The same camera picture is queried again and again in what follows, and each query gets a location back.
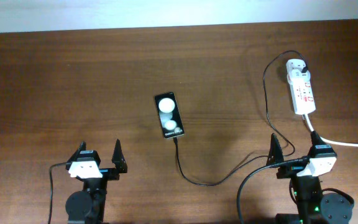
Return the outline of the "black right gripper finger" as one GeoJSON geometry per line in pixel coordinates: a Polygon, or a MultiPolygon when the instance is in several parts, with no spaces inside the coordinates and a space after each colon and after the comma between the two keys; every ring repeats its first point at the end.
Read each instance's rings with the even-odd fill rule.
{"type": "Polygon", "coordinates": [[[327,144],[321,139],[316,131],[311,132],[312,149],[326,149],[327,144]]]}
{"type": "Polygon", "coordinates": [[[273,168],[278,168],[281,166],[280,163],[282,162],[284,162],[282,148],[276,134],[272,133],[270,138],[270,150],[266,165],[273,168]]]}

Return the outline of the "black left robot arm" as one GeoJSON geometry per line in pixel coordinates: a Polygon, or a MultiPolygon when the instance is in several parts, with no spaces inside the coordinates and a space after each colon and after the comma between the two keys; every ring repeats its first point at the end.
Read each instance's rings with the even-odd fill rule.
{"type": "Polygon", "coordinates": [[[83,183],[83,189],[72,193],[66,201],[65,210],[68,223],[102,223],[109,181],[119,180],[127,173],[127,163],[117,140],[111,162],[114,167],[100,168],[101,159],[95,150],[87,150],[82,142],[66,162],[66,170],[71,178],[83,183]]]}

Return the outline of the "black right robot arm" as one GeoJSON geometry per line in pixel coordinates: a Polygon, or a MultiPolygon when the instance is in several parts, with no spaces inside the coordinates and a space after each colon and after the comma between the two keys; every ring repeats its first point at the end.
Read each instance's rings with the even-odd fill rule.
{"type": "Polygon", "coordinates": [[[311,143],[306,156],[285,161],[276,135],[271,135],[267,165],[278,169],[278,179],[290,179],[291,197],[298,210],[297,214],[278,213],[274,222],[348,224],[354,199],[338,189],[322,189],[319,179],[333,169],[337,154],[315,131],[311,133],[311,143]]]}

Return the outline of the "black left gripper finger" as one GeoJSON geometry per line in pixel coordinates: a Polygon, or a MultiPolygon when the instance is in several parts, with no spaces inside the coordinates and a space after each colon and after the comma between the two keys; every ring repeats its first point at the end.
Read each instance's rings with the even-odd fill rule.
{"type": "Polygon", "coordinates": [[[72,163],[72,162],[77,161],[77,159],[80,155],[80,152],[84,151],[85,149],[86,149],[86,142],[82,141],[80,143],[78,149],[73,153],[73,155],[69,158],[69,160],[67,160],[67,163],[72,163]]]}
{"type": "Polygon", "coordinates": [[[111,161],[119,173],[127,173],[127,163],[122,153],[121,142],[119,139],[116,140],[111,161]]]}

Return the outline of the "black Galaxy flip phone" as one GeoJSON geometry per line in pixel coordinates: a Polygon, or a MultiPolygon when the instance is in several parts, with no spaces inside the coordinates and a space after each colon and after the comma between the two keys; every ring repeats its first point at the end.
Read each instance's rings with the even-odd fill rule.
{"type": "Polygon", "coordinates": [[[178,103],[174,92],[154,96],[160,127],[165,139],[177,138],[185,134],[178,103]]]}

